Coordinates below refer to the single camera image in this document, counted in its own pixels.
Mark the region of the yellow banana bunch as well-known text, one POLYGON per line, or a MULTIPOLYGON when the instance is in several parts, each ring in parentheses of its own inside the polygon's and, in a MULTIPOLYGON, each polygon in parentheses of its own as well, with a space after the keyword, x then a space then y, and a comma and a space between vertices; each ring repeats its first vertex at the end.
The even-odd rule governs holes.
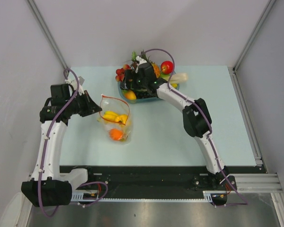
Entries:
POLYGON ((102 116, 106 121, 114 122, 119 115, 113 111, 106 111, 102 116))

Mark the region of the clear zip top bag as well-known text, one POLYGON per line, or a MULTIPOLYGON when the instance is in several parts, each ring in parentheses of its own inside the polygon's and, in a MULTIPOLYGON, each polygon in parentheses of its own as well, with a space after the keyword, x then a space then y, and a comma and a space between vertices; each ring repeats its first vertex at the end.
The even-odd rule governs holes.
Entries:
POLYGON ((117 143, 127 143, 133 129, 129 104, 116 97, 101 95, 101 111, 98 121, 109 139, 117 143))

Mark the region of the red apple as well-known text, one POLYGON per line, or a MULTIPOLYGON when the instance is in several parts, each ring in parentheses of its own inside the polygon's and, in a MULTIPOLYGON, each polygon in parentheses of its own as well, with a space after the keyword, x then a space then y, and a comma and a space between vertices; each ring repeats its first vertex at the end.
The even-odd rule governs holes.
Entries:
POLYGON ((163 74, 170 74, 173 72, 174 70, 174 64, 171 61, 164 61, 161 65, 160 65, 160 70, 161 73, 163 74))

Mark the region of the yellow bell pepper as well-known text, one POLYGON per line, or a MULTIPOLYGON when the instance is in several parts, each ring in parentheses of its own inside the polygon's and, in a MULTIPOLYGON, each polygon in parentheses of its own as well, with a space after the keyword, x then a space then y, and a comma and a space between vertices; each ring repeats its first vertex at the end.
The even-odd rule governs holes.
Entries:
POLYGON ((126 115, 126 114, 118 115, 115 118, 115 122, 121 123, 123 125, 126 125, 127 120, 128 120, 128 115, 126 115))

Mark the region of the orange fruit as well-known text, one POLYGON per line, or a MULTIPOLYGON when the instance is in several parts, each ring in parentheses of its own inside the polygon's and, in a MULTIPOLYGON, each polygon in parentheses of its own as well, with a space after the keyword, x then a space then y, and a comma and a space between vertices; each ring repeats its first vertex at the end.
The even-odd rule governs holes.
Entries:
POLYGON ((118 140, 121 140, 123 138, 123 136, 124 136, 123 131, 121 131, 119 129, 112 128, 109 131, 109 137, 110 137, 111 140, 118 141, 118 140))

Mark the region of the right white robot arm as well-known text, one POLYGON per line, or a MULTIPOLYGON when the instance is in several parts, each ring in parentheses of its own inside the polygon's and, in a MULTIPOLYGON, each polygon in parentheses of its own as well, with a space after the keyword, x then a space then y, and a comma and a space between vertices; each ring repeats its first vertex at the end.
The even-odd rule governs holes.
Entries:
POLYGON ((203 99, 192 99, 175 89, 169 79, 157 77, 149 62, 139 63, 135 69, 126 69, 120 87, 123 90, 144 89, 176 107, 182 113, 184 130, 196 140, 204 156, 211 175, 209 185, 219 190, 226 184, 229 172, 214 144, 212 120, 203 99))

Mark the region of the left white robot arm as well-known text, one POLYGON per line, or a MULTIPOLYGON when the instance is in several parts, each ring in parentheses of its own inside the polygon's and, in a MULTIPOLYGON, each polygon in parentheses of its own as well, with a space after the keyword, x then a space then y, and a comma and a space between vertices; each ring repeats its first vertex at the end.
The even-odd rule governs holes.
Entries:
POLYGON ((82 186, 90 189, 95 177, 84 168, 60 174, 62 142, 73 115, 86 117, 102 109, 77 83, 50 87, 49 97, 40 111, 41 141, 35 168, 21 191, 35 207, 64 206, 71 201, 72 192, 82 186))

